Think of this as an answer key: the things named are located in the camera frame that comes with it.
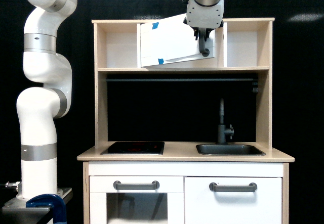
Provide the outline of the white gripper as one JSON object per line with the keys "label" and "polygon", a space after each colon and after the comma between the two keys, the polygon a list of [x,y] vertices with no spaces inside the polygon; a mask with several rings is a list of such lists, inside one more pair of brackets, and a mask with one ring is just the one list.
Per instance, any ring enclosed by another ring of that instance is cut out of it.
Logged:
{"label": "white gripper", "polygon": [[198,40],[199,28],[205,29],[204,40],[210,36],[209,29],[221,26],[224,13],[224,0],[220,0],[213,6],[201,6],[195,0],[189,0],[184,23],[193,27],[195,40]]}

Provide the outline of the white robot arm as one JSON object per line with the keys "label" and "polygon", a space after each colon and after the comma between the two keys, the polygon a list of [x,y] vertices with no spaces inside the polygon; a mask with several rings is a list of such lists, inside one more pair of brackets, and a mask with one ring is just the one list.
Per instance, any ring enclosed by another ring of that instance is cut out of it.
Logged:
{"label": "white robot arm", "polygon": [[[17,98],[21,136],[21,190],[26,200],[57,194],[57,134],[54,119],[71,105],[72,69],[56,52],[57,30],[76,9],[77,0],[28,0],[34,11],[24,26],[23,71],[39,87]],[[222,24],[224,0],[189,0],[184,24],[194,31],[185,41],[180,27],[168,20],[144,24],[141,32],[143,67],[211,57],[211,31]]]}

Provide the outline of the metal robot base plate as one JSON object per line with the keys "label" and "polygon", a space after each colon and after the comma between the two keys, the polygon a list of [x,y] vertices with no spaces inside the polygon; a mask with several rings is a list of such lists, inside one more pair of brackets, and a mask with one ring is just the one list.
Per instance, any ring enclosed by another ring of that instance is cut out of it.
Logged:
{"label": "metal robot base plate", "polygon": [[1,207],[1,223],[67,223],[66,204],[72,196],[72,188],[62,188],[31,200],[14,197]]}

